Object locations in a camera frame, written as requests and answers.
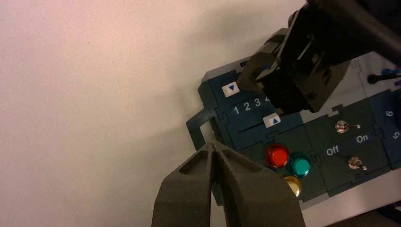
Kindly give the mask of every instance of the green button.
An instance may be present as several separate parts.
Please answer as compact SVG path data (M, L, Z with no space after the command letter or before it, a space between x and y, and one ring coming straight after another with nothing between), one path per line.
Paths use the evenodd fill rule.
M306 176L311 169L309 162L304 158L297 158L292 165L294 174L298 177Z

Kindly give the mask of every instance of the white surface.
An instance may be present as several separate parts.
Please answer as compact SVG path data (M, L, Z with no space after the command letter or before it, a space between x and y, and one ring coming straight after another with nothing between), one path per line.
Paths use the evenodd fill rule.
M307 227L326 226L401 200L401 169L391 171L302 211Z
M278 124L280 122L281 119L277 113L272 113L270 115L263 117L263 123L266 126L266 128L270 128L271 126Z
M161 181L194 151L185 122L204 73L252 54L304 2L2 1L0 226L150 226ZM306 223L382 202L359 195Z
M232 82L232 83L229 83L227 85L222 86L221 89L223 90L224 96L226 98L230 97L230 96L232 96L234 94L237 94L239 92L238 85L237 85L237 83L235 81Z

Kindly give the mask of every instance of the black cable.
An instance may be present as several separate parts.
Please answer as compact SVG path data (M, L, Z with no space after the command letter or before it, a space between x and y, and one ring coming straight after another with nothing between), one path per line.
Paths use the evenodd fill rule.
M401 65L401 37L354 0L315 0L334 20L383 57Z
M401 78L401 75L397 75L396 73L384 74L384 75L372 74L372 75L367 76L367 81L369 84L375 84L382 80L396 79L396 78Z

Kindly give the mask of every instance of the number 2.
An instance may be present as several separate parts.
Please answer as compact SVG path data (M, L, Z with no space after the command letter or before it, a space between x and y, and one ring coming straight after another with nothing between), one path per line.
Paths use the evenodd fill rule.
M259 101L259 99L257 98L257 99L255 99L255 106L260 106L261 105L261 102Z
M244 106L245 106L245 110L246 110L246 111L250 110L250 108L249 108L249 103L244 103Z
M238 107L235 107L234 111L237 112L237 114L239 114Z

